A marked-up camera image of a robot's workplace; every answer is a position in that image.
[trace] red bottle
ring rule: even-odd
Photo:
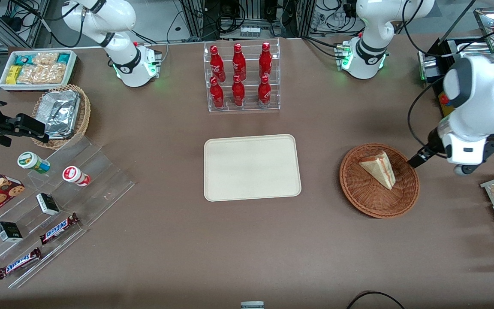
[[[245,102],[245,86],[241,82],[241,76],[235,74],[234,84],[232,85],[232,92],[234,94],[234,104],[237,107],[242,107]]]
[[[259,76],[270,76],[272,72],[272,54],[270,54],[270,43],[262,43],[262,53],[259,58]]]
[[[245,64],[245,56],[241,52],[241,44],[234,44],[234,58],[232,59],[234,65],[234,74],[239,74],[241,80],[247,78],[247,66]]]
[[[272,88],[268,84],[268,76],[263,76],[260,79],[259,85],[259,106],[262,108],[268,107],[270,104],[270,92]]]
[[[216,76],[219,82],[224,82],[226,80],[224,61],[222,61],[222,57],[218,54],[218,48],[212,45],[209,50],[211,51],[211,71],[213,72],[213,76]]]
[[[211,99],[213,101],[214,108],[223,109],[224,92],[222,91],[221,86],[218,84],[218,79],[214,76],[211,76],[211,79],[209,81],[211,82],[211,88],[209,88],[209,92],[211,92]]]

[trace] bread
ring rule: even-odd
[[[363,158],[359,161],[359,165],[373,176],[380,184],[388,190],[396,183],[396,176],[392,170],[390,159],[386,152],[381,152],[376,156]]]

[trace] acrylic bottle rack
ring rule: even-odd
[[[18,243],[3,242],[0,238],[0,268],[11,264],[34,248],[41,249],[42,259],[12,272],[3,280],[9,288],[19,288],[57,255],[87,232],[106,210],[134,185],[122,170],[116,167],[86,137],[71,139],[47,158],[51,163],[45,174],[31,171],[24,182],[26,190],[0,209],[0,221],[14,222],[23,239]],[[91,178],[90,184],[79,187],[62,179],[67,166],[77,166]],[[46,215],[41,212],[36,195],[47,193],[55,199],[60,213]],[[56,239],[41,245],[43,235],[66,217],[76,213],[80,223],[72,225]]]
[[[269,84],[272,88],[270,93],[270,103],[268,107],[261,108],[259,106],[259,57],[262,52],[262,43],[270,43],[270,53],[272,54],[272,73],[269,76]],[[241,49],[243,55],[245,55],[245,63],[247,65],[247,79],[243,81],[245,86],[245,103],[243,107],[237,107],[233,103],[232,84],[234,70],[232,67],[232,58],[234,57],[234,43],[241,43]],[[216,109],[212,103],[211,93],[209,88],[211,84],[209,79],[212,76],[211,71],[211,53],[209,47],[216,45],[218,47],[218,53],[224,61],[224,71],[226,73],[226,80],[220,83],[222,90],[224,91],[224,108]],[[205,43],[203,53],[203,63],[205,67],[205,85],[207,88],[207,102],[210,112],[242,112],[242,111],[275,111],[281,107],[280,96],[280,41],[278,39],[267,40],[248,40],[239,42],[213,42]]]

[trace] wicker basket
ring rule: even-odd
[[[396,184],[392,190],[382,186],[366,172],[359,160],[386,151]],[[375,218],[404,215],[417,202],[420,184],[414,168],[398,150],[381,143],[366,143],[351,149],[344,157],[339,171],[340,185],[348,200],[360,211]]]
[[[49,90],[51,91],[65,91],[65,90],[74,90],[77,93],[81,95],[81,101],[79,105],[79,111],[77,112],[77,121],[75,124],[74,128],[74,135],[72,139],[80,139],[85,135],[85,132],[87,131],[87,127],[89,125],[89,117],[90,117],[90,102],[89,98],[85,95],[85,92],[81,90],[81,88],[75,86],[75,85],[66,85],[63,87],[58,87],[55,89]],[[37,109],[39,108],[39,104],[41,103],[41,98],[37,100],[36,107],[33,109],[32,117],[35,118],[37,114]],[[59,149],[61,148],[65,143],[70,141],[71,139],[49,139],[48,143],[42,143],[38,141],[37,139],[33,139],[33,142],[37,146],[41,146],[44,148],[50,148],[50,149]]]

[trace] table surface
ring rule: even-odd
[[[437,35],[416,37],[423,48]],[[341,38],[330,41],[342,41]],[[479,184],[494,179],[494,156],[468,177],[433,158],[417,169],[417,205],[373,219],[337,180],[349,149],[387,143],[406,156],[418,144],[406,114],[421,85],[417,57],[397,36],[378,75],[356,80],[300,39],[281,39],[282,109],[210,114],[202,43],[172,45],[161,78],[127,88],[102,49],[77,49],[72,80],[92,104],[87,135],[136,185],[83,237],[18,290],[0,280],[0,307],[343,308],[361,291],[407,308],[494,307],[494,212]],[[39,93],[0,99],[7,115],[29,113]],[[432,94],[413,113],[425,136],[440,119]],[[208,139],[288,133],[296,138],[302,192],[296,197],[208,202]],[[0,173],[23,179],[15,158],[51,151],[30,139],[0,146]],[[367,297],[372,308],[394,308]],[[354,308],[362,308],[363,302]]]

